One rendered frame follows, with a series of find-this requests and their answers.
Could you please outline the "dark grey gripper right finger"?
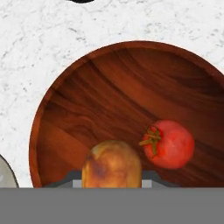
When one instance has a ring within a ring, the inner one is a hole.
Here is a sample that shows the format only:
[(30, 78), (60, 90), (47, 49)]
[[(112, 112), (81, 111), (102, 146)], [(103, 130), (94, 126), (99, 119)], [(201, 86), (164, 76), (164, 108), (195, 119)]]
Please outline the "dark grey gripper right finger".
[(142, 171), (142, 188), (163, 187), (176, 187), (176, 185), (161, 179), (155, 171)]

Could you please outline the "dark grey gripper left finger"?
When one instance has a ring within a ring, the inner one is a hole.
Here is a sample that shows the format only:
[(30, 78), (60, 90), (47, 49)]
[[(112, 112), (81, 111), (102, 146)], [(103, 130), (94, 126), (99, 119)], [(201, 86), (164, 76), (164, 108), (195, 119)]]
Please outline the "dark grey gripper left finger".
[(48, 188), (81, 188), (81, 171), (70, 171), (63, 179), (47, 185)]

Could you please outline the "red tomato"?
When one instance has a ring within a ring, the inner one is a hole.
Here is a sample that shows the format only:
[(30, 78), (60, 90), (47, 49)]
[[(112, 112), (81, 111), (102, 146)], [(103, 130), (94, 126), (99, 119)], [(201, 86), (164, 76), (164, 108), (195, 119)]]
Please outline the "red tomato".
[(179, 169), (193, 156), (193, 135), (181, 124), (171, 120), (153, 123), (139, 143), (146, 157), (156, 166)]

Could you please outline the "brown wooden bowl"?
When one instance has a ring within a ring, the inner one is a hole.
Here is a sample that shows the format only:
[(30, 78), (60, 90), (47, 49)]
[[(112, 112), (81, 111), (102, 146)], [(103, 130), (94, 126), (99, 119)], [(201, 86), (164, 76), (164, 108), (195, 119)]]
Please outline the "brown wooden bowl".
[(49, 87), (31, 129), (31, 181), (42, 187), (63, 179), (107, 139), (139, 151), (143, 133), (161, 119), (181, 123), (195, 139), (188, 165), (159, 169), (161, 177), (179, 186), (224, 186), (224, 74), (192, 52), (150, 41), (95, 50)]

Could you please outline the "grey plate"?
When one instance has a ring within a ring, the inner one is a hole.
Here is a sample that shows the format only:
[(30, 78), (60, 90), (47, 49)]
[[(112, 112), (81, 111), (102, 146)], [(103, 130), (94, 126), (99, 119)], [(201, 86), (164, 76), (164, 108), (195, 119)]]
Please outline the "grey plate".
[(19, 188), (17, 178), (9, 163), (0, 154), (0, 188)]

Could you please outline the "black round object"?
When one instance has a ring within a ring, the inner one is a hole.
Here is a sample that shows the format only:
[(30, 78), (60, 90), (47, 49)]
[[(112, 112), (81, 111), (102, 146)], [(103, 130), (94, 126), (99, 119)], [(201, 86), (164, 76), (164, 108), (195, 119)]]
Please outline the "black round object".
[(76, 4), (87, 4), (87, 3), (93, 2), (94, 0), (67, 0), (67, 1), (73, 2)]

